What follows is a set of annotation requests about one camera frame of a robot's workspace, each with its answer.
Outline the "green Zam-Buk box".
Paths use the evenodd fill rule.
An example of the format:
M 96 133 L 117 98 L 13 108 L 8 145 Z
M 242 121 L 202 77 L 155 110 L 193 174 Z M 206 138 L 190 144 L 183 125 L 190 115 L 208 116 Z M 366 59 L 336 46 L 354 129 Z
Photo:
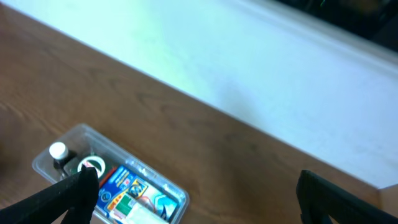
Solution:
M 65 171 L 68 175 L 76 174 L 82 170 L 82 167 L 93 167 L 96 170 L 98 181 L 103 178 L 106 173 L 113 167 L 118 168 L 117 163 L 105 156 L 96 154 L 87 155 L 85 157 L 75 157 L 65 165 Z

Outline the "dark syrup bottle white cap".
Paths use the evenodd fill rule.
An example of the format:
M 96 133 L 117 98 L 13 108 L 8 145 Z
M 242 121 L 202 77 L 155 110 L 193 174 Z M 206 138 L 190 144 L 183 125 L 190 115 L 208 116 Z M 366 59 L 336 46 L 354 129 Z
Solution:
M 61 178 L 68 177 L 65 165 L 77 156 L 75 151 L 69 150 L 62 142 L 55 142 L 49 147 L 49 153 L 53 158 L 53 168 L 61 175 Z

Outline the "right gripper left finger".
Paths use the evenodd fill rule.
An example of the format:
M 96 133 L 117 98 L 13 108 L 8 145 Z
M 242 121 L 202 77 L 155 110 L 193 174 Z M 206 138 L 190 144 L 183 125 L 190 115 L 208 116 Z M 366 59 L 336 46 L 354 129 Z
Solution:
M 81 171 L 1 210 L 1 223 L 52 223 L 64 215 L 62 223 L 89 224 L 99 193 L 95 168 Z

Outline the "blue Kool Fever box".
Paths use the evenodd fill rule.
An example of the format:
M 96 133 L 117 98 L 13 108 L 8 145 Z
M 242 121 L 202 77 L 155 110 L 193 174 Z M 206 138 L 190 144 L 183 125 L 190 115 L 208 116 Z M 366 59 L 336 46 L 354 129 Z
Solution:
M 138 203 L 168 223 L 173 222 L 175 212 L 178 209 L 177 201 L 124 166 L 119 166 L 99 189 L 97 207 L 112 222 L 118 223 L 109 216 L 108 206 L 117 196 L 123 194 L 130 195 Z

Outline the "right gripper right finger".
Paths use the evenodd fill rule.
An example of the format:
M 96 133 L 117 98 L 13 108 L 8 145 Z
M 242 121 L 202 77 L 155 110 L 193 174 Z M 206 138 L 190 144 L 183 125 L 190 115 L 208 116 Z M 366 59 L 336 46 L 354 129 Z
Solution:
M 397 218 L 357 198 L 309 170 L 296 186 L 303 224 L 397 224 Z

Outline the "white green medicine box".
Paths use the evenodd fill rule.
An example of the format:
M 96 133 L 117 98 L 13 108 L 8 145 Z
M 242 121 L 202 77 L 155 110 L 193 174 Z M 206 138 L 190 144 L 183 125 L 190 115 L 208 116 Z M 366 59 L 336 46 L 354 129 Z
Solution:
M 128 194 L 117 196 L 108 210 L 109 216 L 122 224 L 168 224 Z

